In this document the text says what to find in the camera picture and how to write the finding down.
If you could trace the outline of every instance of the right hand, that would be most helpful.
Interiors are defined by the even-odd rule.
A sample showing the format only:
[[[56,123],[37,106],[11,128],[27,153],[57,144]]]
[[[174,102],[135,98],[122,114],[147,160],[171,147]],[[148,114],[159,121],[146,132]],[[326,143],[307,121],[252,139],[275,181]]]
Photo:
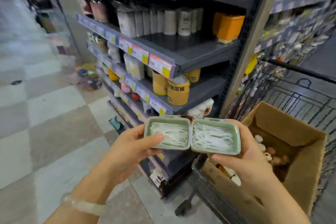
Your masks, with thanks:
[[[262,197],[267,189],[279,180],[273,173],[271,164],[258,147],[250,130],[237,120],[227,120],[238,125],[241,139],[241,153],[235,156],[214,154],[212,159],[221,165],[233,169],[243,184],[246,184],[256,196]]]

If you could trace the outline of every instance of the shopping cart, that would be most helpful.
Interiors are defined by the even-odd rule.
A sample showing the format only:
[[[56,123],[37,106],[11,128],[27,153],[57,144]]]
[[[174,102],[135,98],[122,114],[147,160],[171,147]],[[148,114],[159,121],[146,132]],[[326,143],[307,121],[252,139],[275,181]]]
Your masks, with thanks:
[[[313,80],[315,83],[316,80],[323,81],[331,88],[336,88],[334,86],[336,80],[276,60],[267,60],[267,62],[268,69],[263,69],[263,71],[271,70],[272,74],[255,72],[256,74],[246,82],[244,90],[236,99],[226,118],[241,120],[260,101],[264,101],[317,129],[327,132],[330,136],[325,146],[323,167],[314,202],[316,205],[335,171],[336,99],[324,94],[321,90],[315,90]],[[297,75],[301,77],[295,82],[289,80],[289,78],[295,78],[294,73],[296,73],[296,77]],[[200,172],[206,159],[207,155],[201,154],[194,161],[192,174],[188,178],[194,191],[189,199],[179,205],[175,214],[177,216],[184,215],[191,208],[191,199],[196,194],[223,223],[248,223],[230,203],[230,200],[220,195]]]

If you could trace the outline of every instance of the hand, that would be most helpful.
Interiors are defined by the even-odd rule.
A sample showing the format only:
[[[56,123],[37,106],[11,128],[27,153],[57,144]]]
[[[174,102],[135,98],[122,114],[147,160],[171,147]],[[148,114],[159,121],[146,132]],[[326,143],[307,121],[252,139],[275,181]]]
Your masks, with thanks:
[[[233,169],[241,181],[251,188],[256,196],[262,197],[267,188],[279,183],[272,170],[271,164],[266,160],[258,147],[250,130],[236,120],[228,120],[238,125],[241,139],[241,153],[239,158],[229,155],[214,154],[212,159],[221,165]]]
[[[163,140],[163,135],[144,137],[145,125],[127,129],[117,138],[104,158],[115,184],[126,180],[137,165],[149,156],[159,154],[161,149],[152,149]]]

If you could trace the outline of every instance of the cart handle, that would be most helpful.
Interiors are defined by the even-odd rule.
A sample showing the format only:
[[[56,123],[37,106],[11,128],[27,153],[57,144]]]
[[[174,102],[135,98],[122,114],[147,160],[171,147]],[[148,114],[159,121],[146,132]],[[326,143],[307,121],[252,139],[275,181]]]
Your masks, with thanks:
[[[314,77],[314,78],[317,78],[317,79],[321,79],[321,80],[326,81],[326,82],[331,82],[333,84],[336,84],[336,79],[335,78],[327,77],[324,74],[316,73],[312,70],[308,70],[308,69],[298,67],[298,66],[293,66],[293,65],[287,64],[285,62],[281,62],[281,61],[274,60],[274,59],[263,59],[263,61],[266,61],[268,63],[271,63],[273,65],[277,65],[277,66],[280,66],[280,67],[284,67],[286,69],[289,69],[289,70],[292,70],[292,71],[295,71],[295,72],[299,72],[299,73],[302,73],[302,74],[305,74],[305,75],[308,75],[308,76],[311,76],[311,77]]]

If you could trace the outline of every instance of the cardboard box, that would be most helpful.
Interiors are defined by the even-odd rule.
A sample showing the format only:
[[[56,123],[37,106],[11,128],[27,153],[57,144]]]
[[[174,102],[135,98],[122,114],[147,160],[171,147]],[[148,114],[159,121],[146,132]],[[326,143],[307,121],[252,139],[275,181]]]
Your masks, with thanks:
[[[285,168],[275,168],[275,174],[303,211],[310,215],[328,135],[265,102],[260,102],[242,120],[242,124],[250,129],[253,136],[261,135],[263,144],[275,148],[277,155],[290,157],[290,164]],[[209,159],[202,173],[252,223],[269,223],[265,208],[252,192],[244,188],[244,184],[238,187]]]

